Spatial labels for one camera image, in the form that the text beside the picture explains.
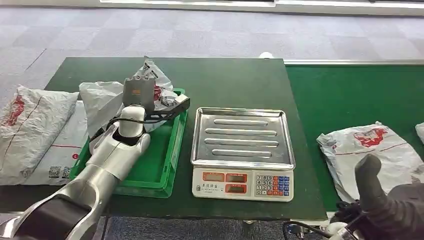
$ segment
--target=qr code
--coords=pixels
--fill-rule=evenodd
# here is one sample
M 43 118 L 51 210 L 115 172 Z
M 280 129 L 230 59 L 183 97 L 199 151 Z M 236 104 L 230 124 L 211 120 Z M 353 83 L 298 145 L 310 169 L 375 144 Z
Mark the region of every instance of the qr code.
M 68 166 L 64 166 L 63 167 L 63 175 L 62 178 L 63 179 L 69 179 L 69 173 L 71 172 L 71 168 Z
M 58 179 L 60 174 L 61 174 L 60 166 L 51 166 L 50 169 L 48 170 L 48 177 L 51 179 Z

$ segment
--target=green tabletop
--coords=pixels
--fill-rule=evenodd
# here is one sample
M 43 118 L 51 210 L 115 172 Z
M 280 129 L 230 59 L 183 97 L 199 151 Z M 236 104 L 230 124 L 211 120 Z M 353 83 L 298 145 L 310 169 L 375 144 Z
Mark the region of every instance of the green tabletop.
M 281 59 L 156 58 L 155 62 L 174 87 L 185 89 L 186 95 L 191 97 L 173 193 L 168 199 L 114 195 L 107 214 L 244 220 L 326 218 L 312 158 Z M 67 58 L 45 89 L 76 92 L 82 82 L 123 82 L 142 64 L 143 58 Z M 296 158 L 294 199 L 264 202 L 193 197 L 190 155 L 198 107 L 285 111 Z M 0 193 L 8 192 L 6 198 L 10 203 L 2 204 L 0 212 L 22 211 L 55 189 L 48 186 L 2 187 Z
M 301 64 L 286 66 L 324 206 L 339 200 L 317 136 L 344 128 L 383 123 L 424 159 L 415 125 L 424 122 L 424 64 Z

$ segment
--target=scale platform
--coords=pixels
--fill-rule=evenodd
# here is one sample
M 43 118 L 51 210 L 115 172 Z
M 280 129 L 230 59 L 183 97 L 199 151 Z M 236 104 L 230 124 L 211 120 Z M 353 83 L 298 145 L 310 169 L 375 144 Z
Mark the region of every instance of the scale platform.
M 191 163 L 195 197 L 293 199 L 296 164 L 281 110 L 200 107 Z

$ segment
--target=white plastic bag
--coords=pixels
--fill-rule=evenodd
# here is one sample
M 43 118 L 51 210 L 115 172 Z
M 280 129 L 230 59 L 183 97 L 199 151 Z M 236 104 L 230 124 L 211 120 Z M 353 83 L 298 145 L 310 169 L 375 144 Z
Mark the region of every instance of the white plastic bag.
M 388 193 L 401 184 L 424 183 L 424 162 L 411 145 L 380 122 L 350 127 L 316 139 L 326 156 L 327 166 L 343 201 L 359 199 L 355 166 L 366 155 L 381 160 L 378 173 L 382 189 Z
M 424 122 L 417 124 L 415 126 L 416 134 L 421 139 L 421 141 L 424 143 Z
M 143 66 L 134 76 L 150 76 L 154 78 L 154 109 L 163 110 L 175 104 L 177 94 L 173 92 L 171 80 L 155 65 L 153 60 L 145 57 Z M 124 86 L 119 82 L 83 82 L 79 85 L 79 93 L 84 102 L 87 116 L 87 131 L 90 138 L 90 151 L 106 130 L 108 122 L 118 116 L 123 108 Z M 146 132 L 160 127 L 164 121 L 145 124 Z
M 60 131 L 34 172 L 24 185 L 64 185 L 87 141 L 86 111 L 82 101 L 77 101 L 75 111 Z
M 74 112 L 78 92 L 19 86 L 0 118 L 0 185 L 23 184 Z

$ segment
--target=black cable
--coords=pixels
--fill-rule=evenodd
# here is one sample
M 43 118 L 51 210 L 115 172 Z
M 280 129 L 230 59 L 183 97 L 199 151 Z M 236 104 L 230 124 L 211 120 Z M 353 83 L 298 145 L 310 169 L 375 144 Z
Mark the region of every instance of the black cable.
M 298 226 L 304 227 L 304 228 L 309 229 L 312 232 L 319 234 L 319 235 L 321 235 L 325 238 L 328 238 L 328 239 L 332 237 L 330 234 L 328 234 L 324 231 L 321 231 L 318 228 L 315 228 L 313 226 L 309 226 L 306 223 L 303 223 L 303 222 L 300 222 L 300 221 L 286 221 L 282 224 L 282 234 L 284 235 L 285 240 L 289 239 L 288 236 L 287 236 L 287 232 L 286 232 L 287 231 L 287 225 L 298 225 Z
M 118 121 L 127 121 L 127 122 L 133 122 L 133 123 L 138 123 L 138 124 L 157 124 L 157 123 L 162 122 L 162 121 L 168 121 L 170 117 L 172 117 L 172 115 L 169 114 L 169 115 L 166 115 L 159 120 L 149 120 L 149 121 L 142 121 L 142 120 L 118 117 L 118 118 L 111 119 L 109 121 L 109 124 L 111 125 L 111 124 L 118 122 Z

